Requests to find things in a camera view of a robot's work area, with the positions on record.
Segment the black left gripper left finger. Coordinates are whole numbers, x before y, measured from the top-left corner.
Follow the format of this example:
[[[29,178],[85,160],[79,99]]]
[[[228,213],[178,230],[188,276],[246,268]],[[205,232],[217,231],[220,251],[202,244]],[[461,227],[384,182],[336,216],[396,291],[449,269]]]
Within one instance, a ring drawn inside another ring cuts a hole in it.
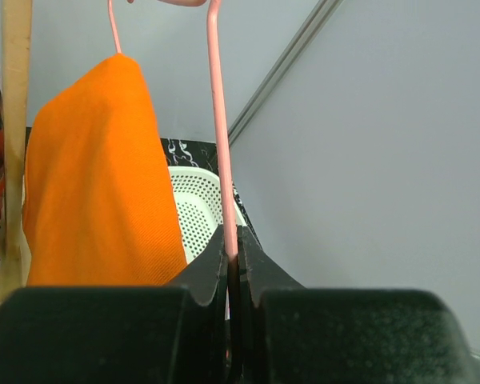
[[[217,229],[155,287],[39,287],[0,305],[0,383],[222,383],[227,258]]]

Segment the orange trousers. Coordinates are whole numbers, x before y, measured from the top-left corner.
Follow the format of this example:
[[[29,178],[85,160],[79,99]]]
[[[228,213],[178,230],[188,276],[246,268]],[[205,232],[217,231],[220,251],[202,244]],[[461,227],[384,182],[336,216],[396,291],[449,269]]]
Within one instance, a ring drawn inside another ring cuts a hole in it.
[[[31,286],[159,286],[186,267],[150,92],[132,58],[104,60],[40,109],[25,190]]]

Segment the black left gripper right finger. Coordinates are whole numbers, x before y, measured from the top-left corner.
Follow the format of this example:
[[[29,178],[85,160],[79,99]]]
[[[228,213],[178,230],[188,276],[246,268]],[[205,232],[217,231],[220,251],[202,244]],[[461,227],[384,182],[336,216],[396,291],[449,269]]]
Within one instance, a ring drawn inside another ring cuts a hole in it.
[[[423,290],[306,288],[238,231],[242,346],[254,383],[470,383],[473,359]]]

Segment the pink wire hanger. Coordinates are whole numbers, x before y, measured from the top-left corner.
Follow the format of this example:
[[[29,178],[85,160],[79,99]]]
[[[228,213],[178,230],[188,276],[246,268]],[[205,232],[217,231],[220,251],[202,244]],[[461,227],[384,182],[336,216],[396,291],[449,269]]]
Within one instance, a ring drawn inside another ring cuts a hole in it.
[[[223,224],[217,229],[223,230],[223,244],[220,254],[228,257],[229,262],[238,256],[237,224],[243,219],[234,200],[234,186],[230,164],[230,148],[226,120],[226,105],[222,84],[222,68],[218,44],[218,13],[220,1],[210,1],[206,16],[206,36],[210,69],[210,85],[213,101],[215,141],[218,156],[218,174],[222,200]]]

